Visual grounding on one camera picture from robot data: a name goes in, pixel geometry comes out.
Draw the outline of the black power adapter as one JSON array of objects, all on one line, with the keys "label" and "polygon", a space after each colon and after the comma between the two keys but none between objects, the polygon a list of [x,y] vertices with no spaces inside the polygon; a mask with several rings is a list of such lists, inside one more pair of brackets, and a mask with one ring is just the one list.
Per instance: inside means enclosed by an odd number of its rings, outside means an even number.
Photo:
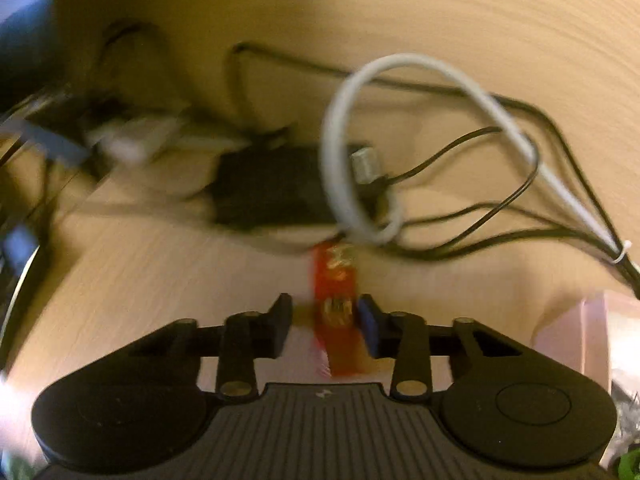
[{"label": "black power adapter", "polygon": [[223,154],[206,191],[215,221],[241,231],[336,222],[322,188],[319,149],[312,145]]}]

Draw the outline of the pink cardboard box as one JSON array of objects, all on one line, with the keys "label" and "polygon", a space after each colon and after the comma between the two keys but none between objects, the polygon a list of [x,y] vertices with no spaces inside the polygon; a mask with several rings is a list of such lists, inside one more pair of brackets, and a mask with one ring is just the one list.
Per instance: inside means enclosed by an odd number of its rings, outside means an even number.
[{"label": "pink cardboard box", "polygon": [[612,396],[616,428],[600,460],[603,467],[612,467],[639,442],[639,300],[596,292],[541,323],[532,344]]}]

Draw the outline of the red snack packet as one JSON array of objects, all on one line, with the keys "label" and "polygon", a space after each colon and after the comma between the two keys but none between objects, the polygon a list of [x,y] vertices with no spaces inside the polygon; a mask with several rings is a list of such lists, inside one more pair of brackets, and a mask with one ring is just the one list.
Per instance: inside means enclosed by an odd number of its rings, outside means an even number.
[{"label": "red snack packet", "polygon": [[352,245],[328,240],[314,250],[314,341],[319,370],[329,378],[362,372],[362,338],[357,326],[357,269]]}]

